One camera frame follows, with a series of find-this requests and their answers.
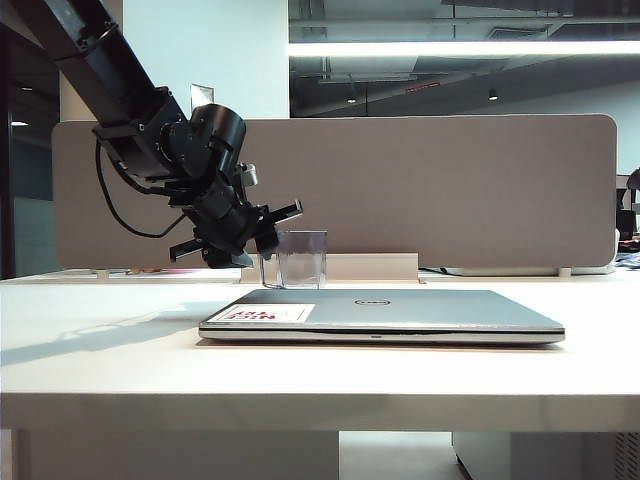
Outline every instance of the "transparent cup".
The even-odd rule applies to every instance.
[[[260,255],[260,281],[268,288],[324,287],[327,277],[325,230],[278,230],[278,248],[270,260]],[[275,276],[269,281],[267,277]]]

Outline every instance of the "office background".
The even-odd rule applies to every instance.
[[[640,58],[289,58],[320,41],[629,40],[629,0],[108,0],[152,80],[190,108],[190,84],[245,118],[607,113],[618,173],[640,165]],[[91,114],[3,4],[3,278],[59,268],[53,254],[50,130]],[[438,18],[439,22],[429,19]],[[496,100],[489,100],[495,91]],[[15,125],[23,122],[28,125]]]

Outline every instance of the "silver laptop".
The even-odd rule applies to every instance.
[[[254,290],[200,323],[232,341],[544,344],[559,323],[488,290]]]

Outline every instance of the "black robotic arm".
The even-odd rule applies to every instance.
[[[100,0],[11,3],[98,120],[94,133],[120,176],[141,193],[169,197],[193,222],[194,239],[172,247],[172,260],[201,251],[211,268],[248,266],[252,238],[270,255],[275,224],[302,207],[270,211],[247,200],[256,177],[239,162],[240,116],[209,104],[187,120],[169,89],[153,85]]]

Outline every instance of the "white desk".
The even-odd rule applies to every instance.
[[[545,349],[214,344],[197,321],[251,287],[0,284],[2,427],[640,430],[640,272],[401,287],[492,289],[563,323],[567,339]]]

